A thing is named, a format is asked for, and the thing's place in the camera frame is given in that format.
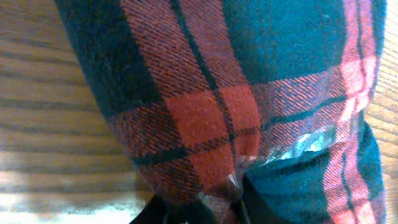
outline wooden table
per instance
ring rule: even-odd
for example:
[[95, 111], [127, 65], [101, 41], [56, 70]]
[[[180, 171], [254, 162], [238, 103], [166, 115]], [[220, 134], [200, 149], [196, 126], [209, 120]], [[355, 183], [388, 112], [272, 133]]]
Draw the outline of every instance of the wooden table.
[[[398, 2], [367, 121], [398, 223]], [[128, 223], [152, 196], [107, 130], [52, 0], [0, 0], [0, 223]]]

